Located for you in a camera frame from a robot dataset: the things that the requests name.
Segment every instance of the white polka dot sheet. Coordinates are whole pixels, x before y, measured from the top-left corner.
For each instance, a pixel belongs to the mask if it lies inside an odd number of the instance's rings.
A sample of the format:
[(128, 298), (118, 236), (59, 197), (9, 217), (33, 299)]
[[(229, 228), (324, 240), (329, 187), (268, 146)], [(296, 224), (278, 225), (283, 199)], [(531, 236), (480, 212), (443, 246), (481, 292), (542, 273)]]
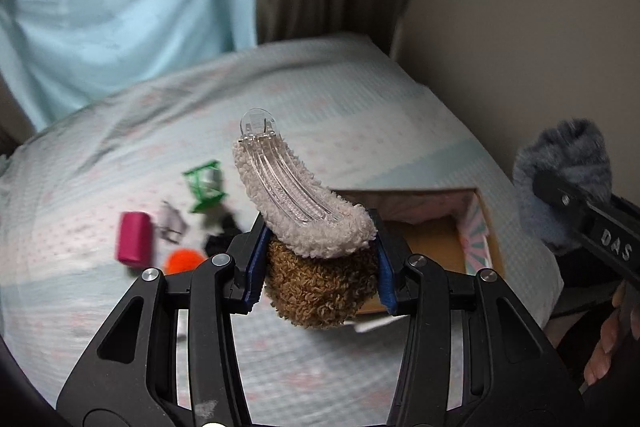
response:
[[(522, 232), (510, 181), (462, 123), (365, 38), (278, 42), (137, 84), (0, 160), (0, 327), (50, 403), (133, 280), (114, 260), (121, 212), (155, 218), (169, 201), (190, 226), (182, 246), (201, 247), (216, 225), (188, 214), (194, 201), (182, 172), (217, 159), (225, 205), (242, 229), (251, 227), (256, 211), (231, 145), (252, 107), (276, 118), (289, 146), (330, 187), (478, 187), (507, 282), (546, 322), (562, 288), (555, 261)], [(156, 266), (173, 248), (157, 240)], [(233, 325), (254, 423), (386, 421), (406, 321), (363, 334), (303, 330), (263, 297)], [(188, 406), (185, 349), (181, 340), (178, 394)]]

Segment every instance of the black fabric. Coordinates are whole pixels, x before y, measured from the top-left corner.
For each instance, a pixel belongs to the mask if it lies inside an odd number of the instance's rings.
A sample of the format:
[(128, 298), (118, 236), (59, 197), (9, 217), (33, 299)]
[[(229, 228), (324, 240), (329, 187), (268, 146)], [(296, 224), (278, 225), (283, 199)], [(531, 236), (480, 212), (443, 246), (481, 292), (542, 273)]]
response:
[(585, 248), (556, 257), (565, 288), (588, 288), (620, 280), (615, 270)]
[(222, 226), (222, 233), (218, 235), (207, 235), (204, 251), (208, 257), (213, 257), (219, 253), (226, 253), (234, 237), (242, 233), (242, 230), (236, 225), (236, 220), (232, 214), (227, 214), (223, 217), (220, 225)]
[(613, 306), (608, 302), (596, 306), (567, 331), (558, 346), (558, 355), (577, 386), (584, 382), (584, 366), (587, 365), (593, 349), (600, 340), (602, 323), (612, 312)]
[(607, 376), (582, 395), (588, 427), (638, 427), (640, 342), (627, 335), (611, 360)]

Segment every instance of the pink cylinder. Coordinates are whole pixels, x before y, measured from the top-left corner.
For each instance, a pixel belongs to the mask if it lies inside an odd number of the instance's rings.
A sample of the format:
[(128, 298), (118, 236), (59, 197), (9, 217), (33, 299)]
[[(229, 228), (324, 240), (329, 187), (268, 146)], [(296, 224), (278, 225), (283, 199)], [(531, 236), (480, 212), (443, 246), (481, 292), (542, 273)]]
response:
[(116, 260), (132, 268), (151, 266), (153, 229), (151, 216), (145, 212), (123, 212), (120, 214)]

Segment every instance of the metal screw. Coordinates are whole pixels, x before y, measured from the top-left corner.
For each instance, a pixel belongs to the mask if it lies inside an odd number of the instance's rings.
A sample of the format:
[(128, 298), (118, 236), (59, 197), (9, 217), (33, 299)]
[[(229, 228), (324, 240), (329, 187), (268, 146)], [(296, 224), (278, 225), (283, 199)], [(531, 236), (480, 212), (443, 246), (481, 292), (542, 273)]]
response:
[(157, 268), (147, 268), (142, 272), (142, 280), (149, 282), (154, 279), (157, 279), (159, 275), (160, 275), (160, 272), (158, 271)]
[(498, 274), (491, 269), (482, 270), (480, 279), (482, 279), (484, 282), (496, 282), (498, 280)]
[(211, 262), (216, 266), (225, 266), (231, 258), (226, 253), (217, 253), (211, 258)]
[(427, 264), (427, 258), (420, 253), (414, 253), (409, 258), (409, 264), (411, 266), (419, 268), (420, 266), (424, 266), (425, 264)]

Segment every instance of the human hand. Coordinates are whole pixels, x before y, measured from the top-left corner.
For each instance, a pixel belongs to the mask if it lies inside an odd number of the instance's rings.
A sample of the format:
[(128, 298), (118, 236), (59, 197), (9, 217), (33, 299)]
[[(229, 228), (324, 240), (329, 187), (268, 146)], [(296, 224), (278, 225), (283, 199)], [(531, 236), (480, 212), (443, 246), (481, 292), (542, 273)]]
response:
[[(600, 328), (600, 340), (596, 344), (593, 354), (584, 368), (584, 381), (593, 385), (609, 372), (611, 357), (616, 352), (618, 344), (622, 341), (620, 323), (620, 306), (625, 299), (626, 283), (623, 281), (613, 294), (611, 304), (615, 308), (613, 313), (605, 320)], [(640, 339), (640, 304), (631, 310), (631, 334), (635, 340)]]

